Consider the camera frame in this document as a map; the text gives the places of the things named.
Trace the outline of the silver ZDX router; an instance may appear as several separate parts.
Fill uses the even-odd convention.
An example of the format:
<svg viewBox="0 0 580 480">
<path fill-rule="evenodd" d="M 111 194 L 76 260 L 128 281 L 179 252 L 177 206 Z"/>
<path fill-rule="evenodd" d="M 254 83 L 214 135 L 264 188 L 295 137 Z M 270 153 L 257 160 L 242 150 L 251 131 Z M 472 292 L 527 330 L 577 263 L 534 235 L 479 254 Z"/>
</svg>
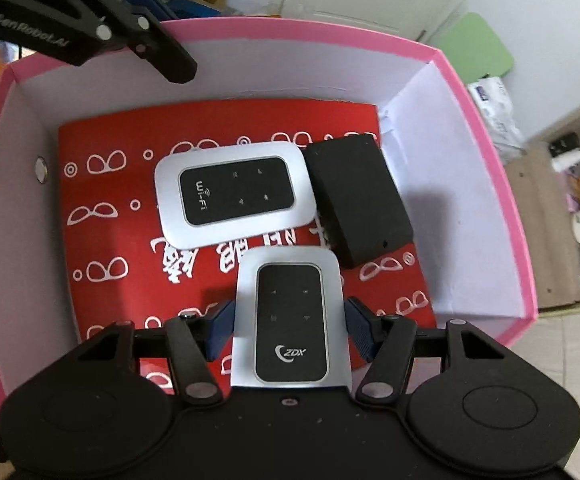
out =
<svg viewBox="0 0 580 480">
<path fill-rule="evenodd" d="M 244 253 L 235 295 L 233 388 L 353 385 L 337 257 L 316 246 Z"/>
</svg>

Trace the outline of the pink storage box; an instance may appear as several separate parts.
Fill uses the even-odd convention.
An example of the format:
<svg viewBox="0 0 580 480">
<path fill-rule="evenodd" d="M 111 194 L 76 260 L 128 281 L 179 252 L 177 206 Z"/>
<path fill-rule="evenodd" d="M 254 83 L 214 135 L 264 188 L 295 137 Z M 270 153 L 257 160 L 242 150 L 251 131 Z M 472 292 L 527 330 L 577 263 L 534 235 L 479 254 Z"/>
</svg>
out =
<svg viewBox="0 0 580 480">
<path fill-rule="evenodd" d="M 502 344 L 532 324 L 537 298 L 514 193 L 442 52 L 287 18 L 197 18 L 167 30 L 197 61 L 189 84 L 172 84 L 126 49 L 81 66 L 34 54 L 2 74 L 0 405 L 78 342 L 58 235 L 58 127 L 141 106 L 236 98 L 377 105 L 438 319 L 464 318 Z"/>
</svg>

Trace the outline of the silver wifi router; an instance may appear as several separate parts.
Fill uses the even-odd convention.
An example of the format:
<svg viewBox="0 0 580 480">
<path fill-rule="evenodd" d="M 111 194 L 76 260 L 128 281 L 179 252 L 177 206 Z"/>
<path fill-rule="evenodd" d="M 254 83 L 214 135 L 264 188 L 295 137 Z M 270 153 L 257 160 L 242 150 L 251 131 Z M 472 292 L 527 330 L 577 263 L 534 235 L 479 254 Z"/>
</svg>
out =
<svg viewBox="0 0 580 480">
<path fill-rule="evenodd" d="M 176 249 L 300 228 L 317 212 L 302 151 L 263 142 L 173 153 L 154 170 L 163 237 Z"/>
</svg>

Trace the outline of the red paper sheet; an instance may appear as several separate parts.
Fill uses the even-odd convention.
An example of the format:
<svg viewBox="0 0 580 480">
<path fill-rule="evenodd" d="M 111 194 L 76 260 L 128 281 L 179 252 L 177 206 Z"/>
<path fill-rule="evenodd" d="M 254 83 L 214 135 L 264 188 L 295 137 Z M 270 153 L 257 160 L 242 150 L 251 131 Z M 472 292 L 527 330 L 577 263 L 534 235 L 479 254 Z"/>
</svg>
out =
<svg viewBox="0 0 580 480">
<path fill-rule="evenodd" d="M 371 104 L 309 99 L 201 101 L 71 122 L 58 132 L 60 209 L 70 298 L 81 336 L 116 321 L 155 330 L 183 313 L 213 314 L 235 298 L 248 252 L 308 260 L 328 251 L 320 220 L 203 248 L 166 240 L 155 169 L 166 156 L 280 142 L 378 136 Z"/>
</svg>

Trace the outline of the black rectangular box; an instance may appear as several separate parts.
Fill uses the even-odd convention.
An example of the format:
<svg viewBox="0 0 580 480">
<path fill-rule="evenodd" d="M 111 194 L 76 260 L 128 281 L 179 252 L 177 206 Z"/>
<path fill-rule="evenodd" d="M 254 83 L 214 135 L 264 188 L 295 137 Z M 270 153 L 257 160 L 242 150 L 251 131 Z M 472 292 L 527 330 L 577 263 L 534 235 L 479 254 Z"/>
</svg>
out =
<svg viewBox="0 0 580 480">
<path fill-rule="evenodd" d="M 304 148 L 317 210 L 341 266 L 354 269 L 413 242 L 401 194 L 370 134 Z"/>
</svg>

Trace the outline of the wooden bookshelf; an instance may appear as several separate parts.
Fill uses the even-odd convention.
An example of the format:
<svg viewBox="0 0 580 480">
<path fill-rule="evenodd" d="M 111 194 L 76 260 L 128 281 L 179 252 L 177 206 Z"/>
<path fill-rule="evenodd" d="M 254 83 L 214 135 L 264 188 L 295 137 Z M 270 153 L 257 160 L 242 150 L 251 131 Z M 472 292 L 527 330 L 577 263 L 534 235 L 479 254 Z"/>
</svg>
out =
<svg viewBox="0 0 580 480">
<path fill-rule="evenodd" d="M 580 248 L 568 211 L 566 179 L 552 169 L 548 153 L 549 142 L 570 132 L 580 134 L 580 108 L 531 140 L 525 155 L 506 166 L 542 311 L 580 304 Z"/>
</svg>

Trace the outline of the white tissue package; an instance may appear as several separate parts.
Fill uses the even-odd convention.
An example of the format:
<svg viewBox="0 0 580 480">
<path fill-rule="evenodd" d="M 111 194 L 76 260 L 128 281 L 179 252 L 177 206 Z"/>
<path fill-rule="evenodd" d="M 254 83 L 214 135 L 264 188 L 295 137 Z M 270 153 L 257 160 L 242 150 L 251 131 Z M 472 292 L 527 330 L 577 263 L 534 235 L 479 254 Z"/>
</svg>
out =
<svg viewBox="0 0 580 480">
<path fill-rule="evenodd" d="M 500 77 L 486 77 L 467 86 L 484 125 L 504 162 L 525 153 L 522 134 L 514 120 L 514 106 Z"/>
</svg>

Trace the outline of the white spray bottle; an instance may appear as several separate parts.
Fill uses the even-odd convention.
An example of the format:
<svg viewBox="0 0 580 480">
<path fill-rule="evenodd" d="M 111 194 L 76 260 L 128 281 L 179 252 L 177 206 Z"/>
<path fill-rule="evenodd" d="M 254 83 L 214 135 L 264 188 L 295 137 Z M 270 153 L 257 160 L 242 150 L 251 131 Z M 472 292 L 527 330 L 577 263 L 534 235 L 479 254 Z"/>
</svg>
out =
<svg viewBox="0 0 580 480">
<path fill-rule="evenodd" d="M 552 169 L 557 174 L 580 163 L 580 136 L 575 132 L 565 134 L 549 145 Z"/>
</svg>

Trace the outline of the green folding table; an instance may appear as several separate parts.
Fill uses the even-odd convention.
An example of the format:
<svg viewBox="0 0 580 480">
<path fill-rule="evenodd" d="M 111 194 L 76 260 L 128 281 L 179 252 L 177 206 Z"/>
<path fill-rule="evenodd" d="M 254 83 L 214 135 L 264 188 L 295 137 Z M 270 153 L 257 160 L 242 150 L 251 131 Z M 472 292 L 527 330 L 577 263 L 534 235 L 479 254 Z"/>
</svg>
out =
<svg viewBox="0 0 580 480">
<path fill-rule="evenodd" d="M 467 13 L 436 41 L 464 84 L 501 77 L 514 68 L 514 57 L 488 22 Z"/>
</svg>

